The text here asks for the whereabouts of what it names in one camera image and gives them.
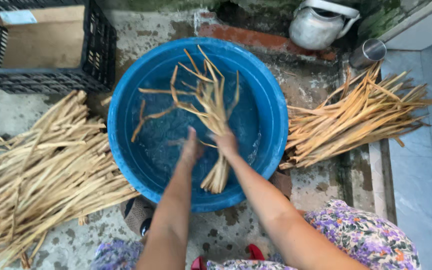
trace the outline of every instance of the dried stalk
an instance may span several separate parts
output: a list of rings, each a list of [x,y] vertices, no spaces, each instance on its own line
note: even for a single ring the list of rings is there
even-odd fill
[[[86,119],[85,100],[73,91],[30,131],[0,138],[2,267],[21,259],[29,268],[52,227],[71,219],[87,224],[89,213],[139,195],[114,163],[102,120]]]
[[[225,134],[226,127],[228,125],[228,119],[231,117],[231,113],[233,112],[234,107],[236,107],[240,99],[240,89],[239,89],[240,74],[239,71],[236,71],[236,80],[237,80],[236,92],[233,99],[233,103],[231,104],[230,108],[226,111],[224,107],[224,98],[223,98],[225,77],[219,71],[216,65],[214,65],[213,62],[207,57],[206,53],[201,49],[199,45],[198,45],[198,49],[200,50],[201,54],[204,56],[204,60],[203,60],[204,74],[202,74],[201,71],[198,69],[195,61],[193,60],[193,58],[191,57],[191,55],[188,53],[186,49],[184,49],[184,52],[188,56],[189,61],[191,62],[194,70],[183,65],[181,62],[178,62],[179,66],[181,66],[182,68],[184,68],[189,73],[193,74],[199,79],[197,86],[192,86],[185,82],[182,82],[184,86],[188,87],[194,92],[177,90],[174,87],[174,84],[176,82],[176,77],[178,74],[178,65],[175,66],[173,74],[171,76],[170,90],[140,88],[139,91],[141,93],[171,94],[174,100],[175,107],[186,110],[192,114],[195,114],[208,129],[210,129],[216,135],[221,136]],[[194,95],[197,101],[199,101],[201,106],[204,108],[204,112],[198,111],[198,109],[193,104],[187,104],[179,101],[178,95]],[[148,115],[145,117],[142,116],[144,110],[144,106],[143,106],[144,103],[145,101],[143,100],[141,104],[140,120],[136,129],[133,132],[131,142],[135,141],[135,138],[138,135],[138,133],[141,131],[142,125],[145,123],[145,121],[147,121],[149,118],[157,118],[154,117],[155,115]],[[174,107],[170,107],[166,111],[157,114],[157,116],[161,117],[164,114],[170,112],[173,108]],[[201,143],[209,147],[217,148],[213,144],[207,144],[202,141]],[[221,193],[224,187],[226,186],[229,171],[230,171],[230,165],[228,161],[221,153],[219,153],[219,158],[217,162],[210,170],[208,175],[205,177],[205,179],[201,182],[201,188],[203,188],[206,191],[210,191],[213,194]]]
[[[280,169],[307,167],[383,138],[394,138],[403,147],[400,136],[428,126],[421,122],[423,117],[411,116],[413,110],[432,104],[432,99],[424,98],[426,85],[399,82],[407,72],[375,83],[380,67],[381,62],[376,63],[352,79],[348,70],[346,82],[316,109],[288,106],[296,113],[289,117],[288,160],[279,165]],[[326,105],[341,91],[338,102]]]

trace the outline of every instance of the concrete floor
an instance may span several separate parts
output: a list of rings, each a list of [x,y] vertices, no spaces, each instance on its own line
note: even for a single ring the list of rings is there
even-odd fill
[[[141,55],[160,43],[193,36],[192,12],[109,11],[117,28],[117,79]],[[289,56],[255,53],[279,81],[289,105],[312,108],[340,83],[339,66],[305,62]],[[89,96],[95,114],[106,116],[99,100],[110,94]],[[8,95],[0,90],[0,135],[15,136],[26,131],[60,97]],[[299,209],[321,207],[327,200],[342,199],[341,160],[333,158],[306,169],[292,169],[291,202]],[[78,226],[71,220],[48,233],[35,257],[33,269],[72,270],[88,268],[97,246],[113,238],[138,240],[130,231],[117,206],[89,215],[90,224]],[[193,214],[189,226],[187,269],[199,255],[224,261],[248,256],[248,244],[256,244],[265,256],[275,247],[247,202],[210,213]],[[20,269],[18,263],[8,269]]]

